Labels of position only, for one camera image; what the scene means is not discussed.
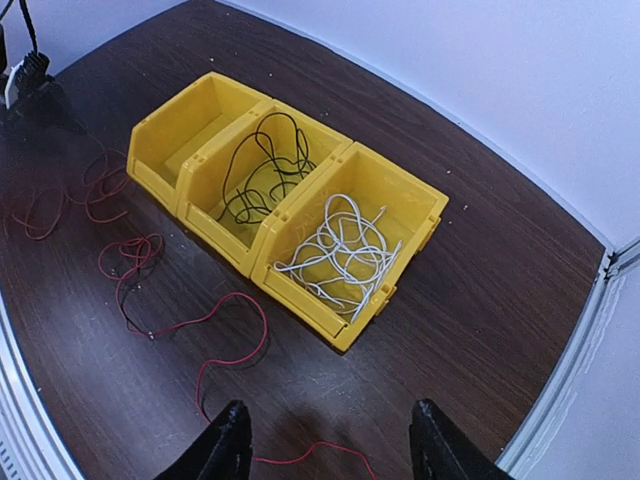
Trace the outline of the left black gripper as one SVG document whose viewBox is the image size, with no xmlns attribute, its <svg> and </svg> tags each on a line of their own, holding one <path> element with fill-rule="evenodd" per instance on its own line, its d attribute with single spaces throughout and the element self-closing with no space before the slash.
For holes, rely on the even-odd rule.
<svg viewBox="0 0 640 480">
<path fill-rule="evenodd" d="M 30 95 L 19 98 L 9 110 L 1 107 L 1 130 L 27 128 L 57 128 L 71 134 L 85 135 L 85 125 L 57 82 L 46 83 Z"/>
</svg>

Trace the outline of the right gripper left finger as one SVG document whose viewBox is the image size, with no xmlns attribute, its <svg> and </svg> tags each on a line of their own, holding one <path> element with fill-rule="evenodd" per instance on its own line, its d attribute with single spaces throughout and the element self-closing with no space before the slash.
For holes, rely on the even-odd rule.
<svg viewBox="0 0 640 480">
<path fill-rule="evenodd" d="M 248 408 L 233 400 L 156 479 L 248 479 L 252 455 Z"/>
</svg>

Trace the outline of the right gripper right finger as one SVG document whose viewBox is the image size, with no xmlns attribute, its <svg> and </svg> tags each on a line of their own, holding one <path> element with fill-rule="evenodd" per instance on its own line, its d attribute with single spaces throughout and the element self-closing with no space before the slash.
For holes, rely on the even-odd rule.
<svg viewBox="0 0 640 480">
<path fill-rule="evenodd" d="M 409 440 L 414 479 L 512 479 L 431 399 L 415 402 Z"/>
</svg>

